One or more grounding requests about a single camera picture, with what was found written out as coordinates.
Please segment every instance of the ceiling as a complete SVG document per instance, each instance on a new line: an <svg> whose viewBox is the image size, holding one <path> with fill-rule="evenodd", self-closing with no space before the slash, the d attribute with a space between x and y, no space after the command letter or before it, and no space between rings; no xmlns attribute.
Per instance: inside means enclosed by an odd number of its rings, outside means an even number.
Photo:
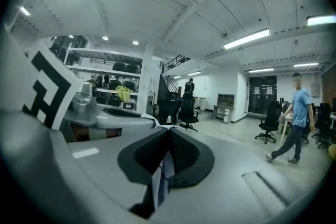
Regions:
<svg viewBox="0 0 336 224"><path fill-rule="evenodd" d="M29 0L31 16L17 23L37 37L92 36L106 46L156 44L155 54L172 59L182 54L222 67L244 69L319 61L322 71L335 58L335 29L307 27L307 17L334 14L328 0ZM223 45L268 28L270 37L226 50Z"/></svg>

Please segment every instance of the shoe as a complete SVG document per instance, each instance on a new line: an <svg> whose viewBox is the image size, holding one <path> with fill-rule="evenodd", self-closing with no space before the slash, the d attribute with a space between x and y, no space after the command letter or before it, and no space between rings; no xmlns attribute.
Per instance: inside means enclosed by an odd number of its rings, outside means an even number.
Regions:
<svg viewBox="0 0 336 224"><path fill-rule="evenodd" d="M270 153L266 153L266 159L267 159L269 162L271 162L271 161L274 160L273 157L272 157L272 154L270 154Z"/></svg>
<svg viewBox="0 0 336 224"><path fill-rule="evenodd" d="M288 159L288 162L289 163L298 163L299 161L297 159L292 158L292 159Z"/></svg>

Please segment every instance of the gray floor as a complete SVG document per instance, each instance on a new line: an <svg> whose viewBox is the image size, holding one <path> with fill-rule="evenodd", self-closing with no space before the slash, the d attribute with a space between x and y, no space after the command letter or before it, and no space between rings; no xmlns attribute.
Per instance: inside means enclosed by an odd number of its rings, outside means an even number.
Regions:
<svg viewBox="0 0 336 224"><path fill-rule="evenodd" d="M264 144L264 138L255 139L255 136L262 131L259 127L260 120L244 118L236 123L224 124L220 119L211 120L211 113L202 111L199 116L199 122L193 124L199 133L210 135L219 139L231 141L239 144L251 151L261 159L265 159L266 152L272 152L279 149L281 135L273 132L277 142ZM331 158L325 148L317 149L316 138L308 137L309 144L302 143L301 159L298 164L287 162L288 158L294 156L294 148L287 153L276 158L270 165L285 174L301 190L311 190L328 171Z"/></svg>

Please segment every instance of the light fixture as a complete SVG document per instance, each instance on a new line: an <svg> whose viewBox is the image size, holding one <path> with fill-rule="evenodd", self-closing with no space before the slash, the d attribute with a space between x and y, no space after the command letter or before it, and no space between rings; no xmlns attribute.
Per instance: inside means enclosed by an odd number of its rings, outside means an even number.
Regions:
<svg viewBox="0 0 336 224"><path fill-rule="evenodd" d="M322 25L322 24L335 24L336 23L336 16L316 16L307 18L307 25Z"/></svg>
<svg viewBox="0 0 336 224"><path fill-rule="evenodd" d="M201 72L198 71L198 72L195 72L195 73L191 73L191 74L188 74L188 76L195 75L195 74L199 74L199 73L201 73Z"/></svg>
<svg viewBox="0 0 336 224"><path fill-rule="evenodd" d="M27 15L27 16L29 16L30 15L30 13L28 12L28 10L26 10L25 8L21 8L21 11L25 14L25 15Z"/></svg>
<svg viewBox="0 0 336 224"><path fill-rule="evenodd" d="M317 66L318 62L311 62L311 63L298 63L294 65L294 67L308 67L308 66Z"/></svg>
<svg viewBox="0 0 336 224"><path fill-rule="evenodd" d="M224 48L225 49L231 49L232 47L236 47L238 45L241 45L243 43L247 43L247 42L250 42L252 40L256 40L258 38L262 38L262 37L267 37L269 36L269 30L266 29L266 30L263 30L263 31L260 31L260 32L257 32L255 34L252 34L252 35L249 35L247 37L243 37L243 38L240 38L238 40L235 40L233 42L230 42L228 44L225 44L224 45Z"/></svg>
<svg viewBox="0 0 336 224"><path fill-rule="evenodd" d="M273 71L274 68L267 68L267 69L259 69L259 70L251 70L249 71L250 73L255 73L255 72L266 72L266 71Z"/></svg>

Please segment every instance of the hand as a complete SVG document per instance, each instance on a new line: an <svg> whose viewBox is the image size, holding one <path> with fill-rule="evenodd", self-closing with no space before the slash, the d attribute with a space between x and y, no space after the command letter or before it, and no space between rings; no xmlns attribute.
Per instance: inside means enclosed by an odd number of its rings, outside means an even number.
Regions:
<svg viewBox="0 0 336 224"><path fill-rule="evenodd" d="M310 132L315 132L315 125L313 122L309 123L309 129L310 129Z"/></svg>

